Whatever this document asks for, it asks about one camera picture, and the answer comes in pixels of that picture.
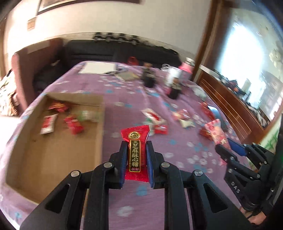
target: floral tablecloth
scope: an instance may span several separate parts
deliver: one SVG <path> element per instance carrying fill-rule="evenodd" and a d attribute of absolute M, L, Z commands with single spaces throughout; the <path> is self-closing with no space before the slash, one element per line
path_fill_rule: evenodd
<path fill-rule="evenodd" d="M 184 88 L 177 100 L 165 95 L 163 76 L 165 72 L 155 69 L 158 84 L 152 89 L 144 88 L 141 81 L 122 82 L 112 75 L 79 74 L 85 62 L 79 63 L 61 78 L 49 85 L 20 117 L 20 122 L 0 155 L 0 208 L 16 228 L 23 222 L 36 204 L 25 199 L 5 184 L 5 173 L 11 151 L 25 120 L 46 92 L 98 93 L 104 96 L 105 124 L 103 139 L 103 161 L 119 150 L 122 137 L 120 130 L 142 125 L 145 117 L 141 110 L 152 108 L 167 120 L 168 135 L 156 134 L 148 140 L 154 150 L 163 154 L 164 159 L 182 170 L 201 169 L 236 204 L 239 203 L 224 181 L 226 166 L 220 164 L 220 157 L 214 150 L 214 143 L 199 135 L 201 127 L 209 118 L 201 110 L 201 99 L 190 88 Z M 128 67 L 136 74 L 142 67 Z M 217 105 L 207 98 L 211 106 Z M 182 128 L 172 117 L 172 111 L 186 109 L 196 127 Z M 239 140 L 228 124 L 228 137 Z M 246 158 L 239 157 L 243 164 Z M 164 191 L 153 190 L 149 183 L 125 181 L 123 189 L 110 190 L 109 229 L 163 229 L 164 228 Z"/>

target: brown armrest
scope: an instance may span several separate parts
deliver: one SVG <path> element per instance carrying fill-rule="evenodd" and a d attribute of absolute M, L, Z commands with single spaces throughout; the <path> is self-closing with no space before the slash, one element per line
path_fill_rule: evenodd
<path fill-rule="evenodd" d="M 12 56 L 19 111 L 23 112 L 36 98 L 33 77 L 44 66 L 56 61 L 63 47 L 62 38 L 54 38 L 27 46 Z"/>

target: wooden sideboard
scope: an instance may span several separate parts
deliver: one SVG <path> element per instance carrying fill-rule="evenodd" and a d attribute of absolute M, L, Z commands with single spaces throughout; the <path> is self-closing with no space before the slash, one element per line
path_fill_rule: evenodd
<path fill-rule="evenodd" d="M 225 114 L 242 144 L 258 143 L 264 129 L 244 103 L 216 78 L 202 71 L 199 85 Z"/>

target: cardboard box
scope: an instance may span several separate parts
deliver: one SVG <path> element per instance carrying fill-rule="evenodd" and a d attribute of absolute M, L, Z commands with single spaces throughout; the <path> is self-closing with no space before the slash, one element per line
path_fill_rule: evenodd
<path fill-rule="evenodd" d="M 54 132 L 41 135 L 44 116 L 51 114 L 47 109 L 54 99 L 74 104 L 70 109 L 72 114 L 80 110 L 99 111 L 100 121 L 83 121 L 84 132 L 73 135 L 63 121 L 66 114 L 59 113 Z M 103 125 L 102 96 L 48 93 L 18 136 L 7 169 L 7 185 L 40 203 L 71 171 L 92 171 L 102 160 Z"/>

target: sheet of paper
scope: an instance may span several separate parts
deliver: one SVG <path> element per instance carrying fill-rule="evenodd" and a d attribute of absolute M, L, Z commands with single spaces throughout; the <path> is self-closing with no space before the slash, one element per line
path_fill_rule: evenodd
<path fill-rule="evenodd" d="M 115 63 L 90 61 L 85 64 L 85 66 L 79 71 L 79 73 L 104 74 L 115 70 Z"/>

